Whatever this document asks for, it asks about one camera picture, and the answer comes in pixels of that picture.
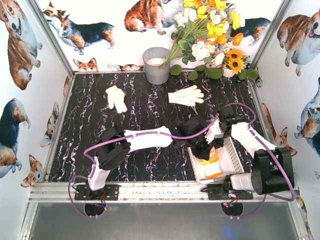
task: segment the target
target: tabletop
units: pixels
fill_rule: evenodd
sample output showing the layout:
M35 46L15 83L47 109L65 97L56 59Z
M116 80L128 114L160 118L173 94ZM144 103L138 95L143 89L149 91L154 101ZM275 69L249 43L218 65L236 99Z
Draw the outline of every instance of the tabletop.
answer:
M124 102L128 108L125 113L109 109L105 90L113 85L125 92ZM192 85L204 93L204 103L194 107L169 103L168 93ZM190 81L185 71L179 76L170 76L165 84L153 85L148 83L144 72L76 74L48 181L68 182L74 175L88 176L92 162L83 152L112 126L138 131L186 122L195 115L211 120L219 108L233 102L244 103L256 112L248 83L235 77L213 80L203 73L196 81ZM234 105L233 109L238 115L253 118L245 107ZM258 118L253 128L263 136ZM236 140L233 144L244 171L250 172L251 156ZM195 175L188 150L175 146L129 153L107 178L108 182L192 180Z

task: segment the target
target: white wall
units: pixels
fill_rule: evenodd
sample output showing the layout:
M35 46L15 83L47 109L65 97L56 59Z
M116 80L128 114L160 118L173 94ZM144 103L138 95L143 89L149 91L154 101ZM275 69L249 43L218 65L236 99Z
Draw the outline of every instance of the white wall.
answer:
M49 5L49 0L37 0L41 8ZM91 58L95 58L99 71L110 71L108 64L114 65L143 65L142 55L145 50L152 47L163 47L170 49L172 46L171 33L176 29L172 25L165 28L166 35L159 35L157 31L148 29L146 32L129 32L124 25L124 19L128 10L130 10L138 0L101 1L91 0L90 4L86 0L52 0L53 7L56 10L66 10L70 13L69 19L76 24L109 23L115 26L115 45L113 49L108 49L105 40L94 43L84 48L84 55L79 55L72 46L65 44L52 28L61 48L67 56L70 65L74 71L78 68L73 59L87 63ZM171 2L180 2L182 0L171 0ZM244 15L246 19L267 18L273 20L282 0L237 0L237 10ZM237 48L244 51L247 56L253 59L260 46L262 39L254 46L248 46L252 41L251 37L245 38ZM179 63L186 67L181 60L172 61L172 64ZM187 67L194 68L199 62L190 62Z
M41 27L36 22L32 12L24 0L18 1L23 9L29 24L33 28L38 42L43 44L38 50L37 58L41 61L40 68L33 67L32 79L25 90L18 88L9 72L8 62L8 31L5 23L0 21L0 56L1 56L1 83L0 83L0 116L5 105L16 98L23 104L29 117L31 126L19 124L17 158L22 168L15 173L9 171L0 178L0 232L1 239L16 240L19 237L24 220L30 187L20 186L23 179L30 172L29 155L33 155L44 165L49 147L40 147L40 141L47 130L47 122L52 114L54 102L59 107L63 101L63 88L67 72L45 37Z
M306 15L311 17L319 11L318 0L294 0L283 20L289 16ZM301 34L302 28L297 23L291 25L296 35ZM320 38L312 43L313 51L320 52ZM292 158L294 171L300 189L301 197L307 209L307 218L314 239L320 239L319 205L320 180L315 171L320 173L320 158L307 143L305 138L297 139L297 126L302 126L301 114L306 104L313 99L318 91L318 78L320 77L320 55L305 64L301 69L300 77L296 74L296 64L290 61L285 66L287 51L280 47L277 34L269 42L265 54L258 65L263 87L259 90L272 117L274 128L280 134L284 127L288 127L287 141L290 147L296 149L298 154Z

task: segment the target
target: gray bucket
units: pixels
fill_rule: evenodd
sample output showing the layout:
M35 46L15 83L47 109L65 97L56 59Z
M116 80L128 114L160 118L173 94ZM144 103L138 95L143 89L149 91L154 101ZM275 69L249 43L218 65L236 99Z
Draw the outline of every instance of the gray bucket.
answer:
M147 62L153 58L167 59L170 51L163 47L151 47L143 55L146 79L154 85L164 84L169 79L170 62L163 66L151 66Z

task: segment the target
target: flower bouquet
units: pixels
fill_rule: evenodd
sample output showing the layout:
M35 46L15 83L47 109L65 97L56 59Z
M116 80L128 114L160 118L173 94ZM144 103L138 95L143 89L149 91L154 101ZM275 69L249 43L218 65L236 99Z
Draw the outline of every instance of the flower bouquet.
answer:
M206 65L195 68L189 74L190 80L198 77L197 71L205 71L209 77L218 79L225 75L232 77L243 72L248 57L238 49L244 34L239 32L231 37L231 29L244 27L246 20L236 11L236 5L226 0L183 0L183 11L174 17L177 29L171 34L174 40L171 51L163 64L182 58L182 62L204 61ZM171 74L181 73L181 67L175 65Z

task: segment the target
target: orange and white object in basket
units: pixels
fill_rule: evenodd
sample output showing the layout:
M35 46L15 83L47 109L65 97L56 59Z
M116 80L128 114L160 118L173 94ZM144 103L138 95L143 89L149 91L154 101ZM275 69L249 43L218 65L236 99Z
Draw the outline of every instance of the orange and white object in basket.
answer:
M207 179L214 179L223 175L219 167L220 153L215 147L212 147L210 150L209 160L199 159L197 157L194 157L194 159L203 167Z

